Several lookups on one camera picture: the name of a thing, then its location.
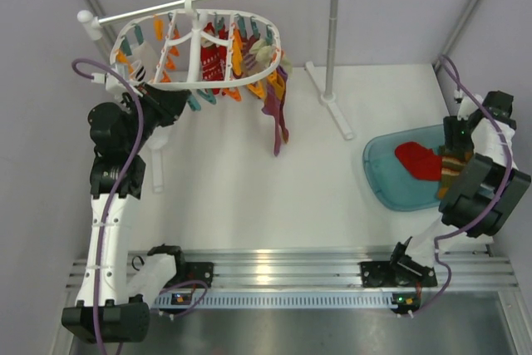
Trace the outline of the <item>white oval clip hanger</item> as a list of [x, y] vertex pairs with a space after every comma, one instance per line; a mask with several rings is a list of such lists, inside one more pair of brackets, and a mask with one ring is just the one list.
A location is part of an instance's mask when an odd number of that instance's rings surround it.
[[[109, 62], [114, 64], [119, 61], [118, 56], [122, 53], [121, 44], [126, 39], [126, 34], [140, 22], [145, 20], [157, 20], [162, 16], [170, 14], [167, 32], [160, 36], [163, 42], [160, 51], [160, 60], [157, 64], [155, 77], [149, 83], [163, 91], [182, 90], [204, 90], [204, 89], [228, 89], [239, 86], [247, 86], [250, 83], [262, 80], [272, 73], [278, 66], [280, 59], [272, 62], [269, 67], [263, 69], [256, 75], [243, 77], [241, 72], [241, 62], [243, 56], [241, 52], [241, 35], [244, 33], [245, 25], [240, 24], [240, 20], [260, 23], [264, 26], [265, 39], [269, 45], [274, 45], [278, 51], [282, 50], [280, 34], [277, 27], [267, 18], [244, 11], [236, 10], [216, 10], [216, 9], [196, 9], [194, 0], [183, 0], [181, 7], [168, 6], [157, 7], [152, 11], [135, 11], [127, 18], [128, 23], [121, 29], [118, 38], [111, 49]], [[229, 19], [227, 24], [228, 38], [226, 40], [213, 37], [204, 32], [210, 17], [219, 20], [223, 17]], [[227, 47], [225, 61], [225, 72], [223, 81], [201, 81], [199, 79], [201, 68], [200, 52], [201, 39], [206, 38], [217, 45]], [[166, 61], [170, 50], [188, 42], [190, 45], [189, 69], [186, 81], [165, 81]]]

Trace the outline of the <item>olive orange striped sock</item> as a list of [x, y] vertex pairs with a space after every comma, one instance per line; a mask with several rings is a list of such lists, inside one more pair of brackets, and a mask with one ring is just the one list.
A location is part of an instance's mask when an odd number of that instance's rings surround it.
[[441, 156], [441, 179], [436, 197], [442, 200], [473, 156], [473, 152], [449, 150], [442, 145], [438, 148], [438, 155]]

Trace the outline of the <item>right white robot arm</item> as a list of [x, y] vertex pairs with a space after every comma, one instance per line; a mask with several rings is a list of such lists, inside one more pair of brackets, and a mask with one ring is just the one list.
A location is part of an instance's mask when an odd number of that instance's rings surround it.
[[425, 284], [441, 253], [467, 239], [498, 233], [523, 198], [531, 177], [513, 159], [513, 101], [503, 91], [466, 96], [457, 115], [445, 118], [441, 174], [455, 177], [441, 185], [439, 218], [394, 248], [387, 265], [393, 283]]

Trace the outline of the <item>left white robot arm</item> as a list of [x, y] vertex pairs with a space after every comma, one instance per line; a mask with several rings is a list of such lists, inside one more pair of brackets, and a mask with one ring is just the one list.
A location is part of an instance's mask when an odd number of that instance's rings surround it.
[[62, 326], [85, 343], [139, 343], [147, 335], [150, 306], [163, 288], [181, 285], [188, 267], [180, 247], [152, 248], [135, 277], [127, 277], [128, 245], [140, 209], [145, 162], [139, 151], [156, 129], [172, 126], [190, 92], [148, 84], [140, 96], [104, 102], [87, 120], [95, 147], [90, 173], [91, 242], [76, 303], [62, 311]]

